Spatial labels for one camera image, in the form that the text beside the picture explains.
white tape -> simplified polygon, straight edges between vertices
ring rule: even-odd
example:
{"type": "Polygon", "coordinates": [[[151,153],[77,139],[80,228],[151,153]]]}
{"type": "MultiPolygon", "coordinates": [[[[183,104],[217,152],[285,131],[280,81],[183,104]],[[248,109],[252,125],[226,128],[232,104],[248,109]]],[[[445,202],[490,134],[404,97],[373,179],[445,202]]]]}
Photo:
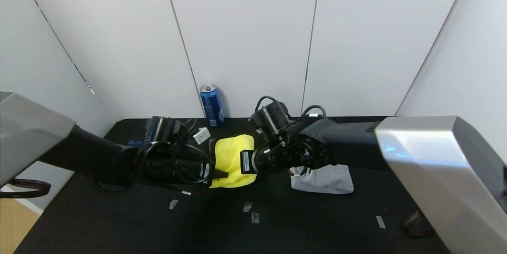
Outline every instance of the white tape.
{"type": "Polygon", "coordinates": [[[171,203],[169,204],[169,209],[173,209],[177,203],[178,203],[178,200],[171,200],[171,203]]]}
{"type": "Polygon", "coordinates": [[[382,219],[382,216],[376,216],[376,218],[377,218],[377,223],[379,224],[379,227],[382,229],[385,229],[385,224],[384,224],[384,220],[382,219]]]}
{"type": "Polygon", "coordinates": [[[252,211],[252,223],[259,224],[259,218],[261,218],[261,215],[252,211]]]}
{"type": "Polygon", "coordinates": [[[244,207],[243,207],[243,211],[244,212],[250,211],[250,209],[252,208],[252,205],[254,205],[254,204],[251,203],[251,202],[246,202],[245,205],[244,205],[244,207]]]}

white label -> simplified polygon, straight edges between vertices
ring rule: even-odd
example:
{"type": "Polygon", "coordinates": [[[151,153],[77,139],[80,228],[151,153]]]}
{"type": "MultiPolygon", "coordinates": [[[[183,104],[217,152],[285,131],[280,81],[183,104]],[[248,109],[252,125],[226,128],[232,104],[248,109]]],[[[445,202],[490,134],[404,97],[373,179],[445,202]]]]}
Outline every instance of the white label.
{"type": "Polygon", "coordinates": [[[248,151],[243,151],[243,165],[244,171],[250,171],[250,160],[248,160],[248,151]]]}
{"type": "Polygon", "coordinates": [[[210,174],[210,164],[206,164],[206,169],[204,169],[204,177],[203,178],[206,178],[206,176],[208,176],[208,174],[210,174]]]}

white cloth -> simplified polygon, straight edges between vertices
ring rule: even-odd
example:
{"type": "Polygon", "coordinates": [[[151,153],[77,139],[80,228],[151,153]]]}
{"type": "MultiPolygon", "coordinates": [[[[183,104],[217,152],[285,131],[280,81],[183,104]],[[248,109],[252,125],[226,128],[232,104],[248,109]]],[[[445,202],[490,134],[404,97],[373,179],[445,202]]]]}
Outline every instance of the white cloth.
{"type": "Polygon", "coordinates": [[[349,194],[354,191],[354,185],[348,166],[327,165],[320,169],[308,169],[301,174],[303,167],[290,168],[294,176],[290,177],[290,185],[299,191],[326,194],[349,194]]]}

black tabletop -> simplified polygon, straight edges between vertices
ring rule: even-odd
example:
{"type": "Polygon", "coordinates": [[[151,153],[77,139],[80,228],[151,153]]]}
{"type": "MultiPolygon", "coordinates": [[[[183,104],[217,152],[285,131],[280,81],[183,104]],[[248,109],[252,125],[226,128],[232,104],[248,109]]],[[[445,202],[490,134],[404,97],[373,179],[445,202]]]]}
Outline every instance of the black tabletop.
{"type": "MultiPolygon", "coordinates": [[[[339,117],[338,122],[376,118],[339,117]]],[[[105,137],[142,140],[146,120],[122,120],[105,137]]],[[[206,126],[198,120],[197,126],[206,126]]],[[[214,137],[251,134],[242,118],[210,128],[214,137]]],[[[438,236],[409,238],[400,229],[417,205],[390,171],[350,168],[355,191],[315,194],[290,187],[286,173],[259,175],[245,187],[185,196],[138,184],[117,196],[75,174],[22,241],[23,253],[448,253],[438,236]],[[170,209],[172,200],[179,202],[170,209]],[[243,212],[246,201],[250,212],[243,212]],[[260,214],[252,224],[251,212],[260,214]],[[382,216],[386,229],[379,227],[382,216]]]]}

sticker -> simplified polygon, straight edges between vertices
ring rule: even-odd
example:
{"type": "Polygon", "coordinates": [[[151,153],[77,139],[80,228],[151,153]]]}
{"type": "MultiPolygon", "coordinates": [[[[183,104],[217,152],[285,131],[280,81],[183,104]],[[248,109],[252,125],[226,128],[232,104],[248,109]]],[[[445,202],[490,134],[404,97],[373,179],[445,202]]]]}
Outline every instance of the sticker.
{"type": "Polygon", "coordinates": [[[206,164],[206,169],[204,169],[204,177],[203,178],[206,178],[206,176],[208,176],[208,174],[210,174],[210,164],[206,164]]]}
{"type": "Polygon", "coordinates": [[[376,216],[376,218],[377,218],[377,222],[379,224],[379,227],[382,229],[385,229],[385,224],[384,224],[384,220],[382,220],[382,216],[376,216]]]}
{"type": "Polygon", "coordinates": [[[243,207],[243,211],[244,212],[250,211],[250,209],[252,208],[252,205],[254,205],[254,204],[251,203],[251,202],[246,202],[245,205],[244,205],[244,207],[243,207]]]}
{"type": "Polygon", "coordinates": [[[250,171],[250,159],[248,158],[248,152],[243,152],[243,165],[244,165],[243,169],[245,172],[250,171]]]}
{"type": "Polygon", "coordinates": [[[173,209],[177,203],[178,203],[178,200],[171,200],[171,203],[169,204],[169,209],[173,209]]]}
{"type": "Polygon", "coordinates": [[[261,218],[261,215],[252,211],[252,223],[259,224],[259,218],[261,218]]]}

